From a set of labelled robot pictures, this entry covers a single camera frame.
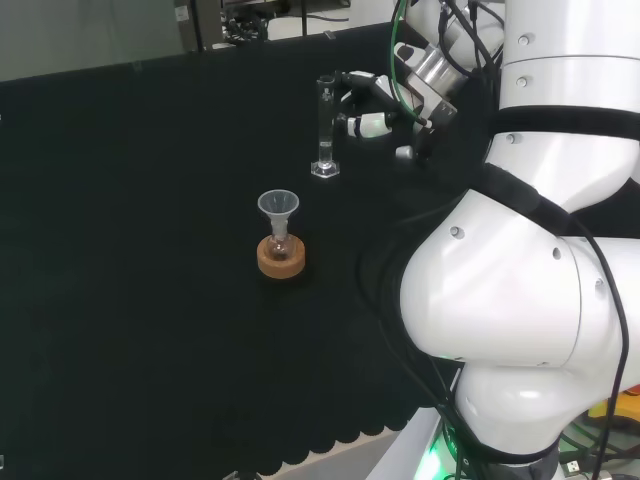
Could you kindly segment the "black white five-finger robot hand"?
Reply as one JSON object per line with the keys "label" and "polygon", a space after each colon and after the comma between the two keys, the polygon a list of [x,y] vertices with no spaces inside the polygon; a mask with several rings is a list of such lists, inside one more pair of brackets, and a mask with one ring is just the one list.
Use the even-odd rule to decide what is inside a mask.
{"label": "black white five-finger robot hand", "polygon": [[397,127],[409,128],[412,140],[395,148],[403,163],[422,163],[431,156],[457,110],[432,89],[422,95],[386,75],[337,71],[336,87],[344,92],[336,112],[337,130],[361,142],[384,139]]}

